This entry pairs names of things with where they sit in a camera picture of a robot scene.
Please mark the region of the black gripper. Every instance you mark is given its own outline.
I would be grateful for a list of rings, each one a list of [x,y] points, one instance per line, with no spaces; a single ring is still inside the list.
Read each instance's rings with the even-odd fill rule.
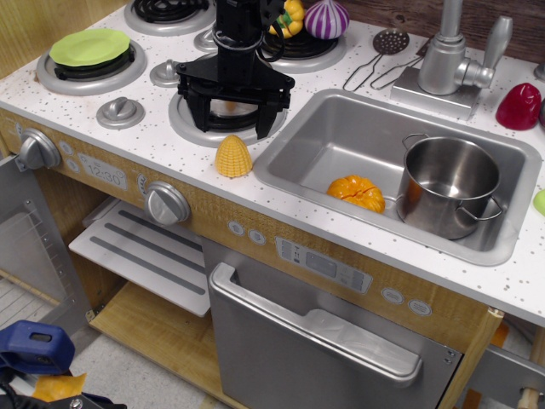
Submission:
[[[255,126],[258,140],[269,136],[272,126],[290,105],[295,80],[272,69],[262,60],[250,64],[221,63],[217,56],[176,65],[178,93],[186,97],[195,126],[208,131],[211,100],[236,101],[259,106]]]

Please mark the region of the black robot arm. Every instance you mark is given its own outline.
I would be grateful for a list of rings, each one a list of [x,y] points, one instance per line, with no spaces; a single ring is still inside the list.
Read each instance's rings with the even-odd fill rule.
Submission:
[[[283,1],[218,1],[212,34],[217,54],[182,62],[178,94],[187,102],[196,127],[209,129],[213,100],[257,106],[256,136],[269,136],[277,115],[290,106],[295,80],[261,57],[265,32],[284,13]]]

